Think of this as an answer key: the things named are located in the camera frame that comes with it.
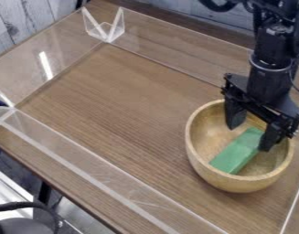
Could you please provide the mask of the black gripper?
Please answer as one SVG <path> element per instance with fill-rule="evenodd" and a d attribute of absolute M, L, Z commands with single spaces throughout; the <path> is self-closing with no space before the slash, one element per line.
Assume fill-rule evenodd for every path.
<path fill-rule="evenodd" d="M 260 150 L 269 152 L 285 137 L 294 137 L 299 127 L 299 107 L 293 102 L 298 62 L 266 64 L 250 61 L 250 75 L 226 73 L 222 94 L 225 98 L 225 120 L 230 130 L 245 121 L 248 112 L 266 122 Z"/>

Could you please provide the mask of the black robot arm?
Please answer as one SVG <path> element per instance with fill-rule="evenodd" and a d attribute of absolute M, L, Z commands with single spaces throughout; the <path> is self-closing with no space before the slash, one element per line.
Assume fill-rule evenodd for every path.
<path fill-rule="evenodd" d="M 227 73 L 222 94 L 226 124 L 234 129 L 253 113 L 266 122 L 260 149 L 269 151 L 282 139 L 294 137 L 299 107 L 290 92 L 299 68 L 299 0 L 198 0 L 211 11 L 226 13 L 237 5 L 253 13 L 256 48 L 248 77 Z"/>

